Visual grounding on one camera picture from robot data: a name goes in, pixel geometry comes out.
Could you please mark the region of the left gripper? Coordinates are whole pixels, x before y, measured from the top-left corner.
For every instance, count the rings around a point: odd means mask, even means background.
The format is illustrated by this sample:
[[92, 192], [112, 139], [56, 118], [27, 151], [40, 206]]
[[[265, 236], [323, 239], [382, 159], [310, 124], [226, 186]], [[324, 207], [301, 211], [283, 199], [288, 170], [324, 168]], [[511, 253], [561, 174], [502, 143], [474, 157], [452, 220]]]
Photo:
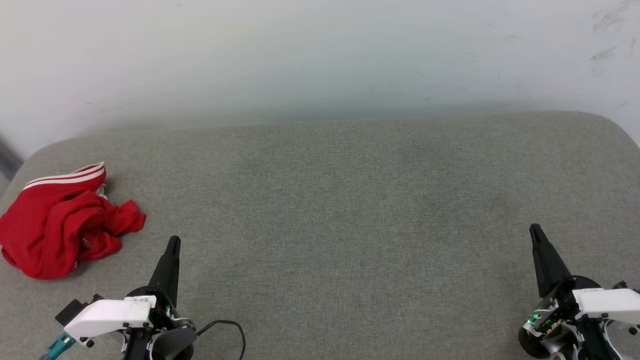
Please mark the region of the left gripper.
[[139, 325], [125, 323], [125, 360], [190, 360], [197, 339], [195, 325], [180, 317], [178, 305], [181, 239], [172, 235], [147, 286], [131, 291], [126, 298], [150, 304]]

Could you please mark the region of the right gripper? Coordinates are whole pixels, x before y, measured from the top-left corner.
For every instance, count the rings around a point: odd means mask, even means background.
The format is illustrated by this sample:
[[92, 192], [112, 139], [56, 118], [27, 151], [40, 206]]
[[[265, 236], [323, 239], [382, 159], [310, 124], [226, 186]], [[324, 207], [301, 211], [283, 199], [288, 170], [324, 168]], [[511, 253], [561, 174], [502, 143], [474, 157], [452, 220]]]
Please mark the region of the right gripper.
[[542, 360], [623, 360], [612, 344], [608, 313], [590, 317], [580, 313], [574, 291], [597, 291], [590, 278], [572, 275], [542, 226], [529, 227], [535, 280], [541, 302], [518, 331], [521, 348]]

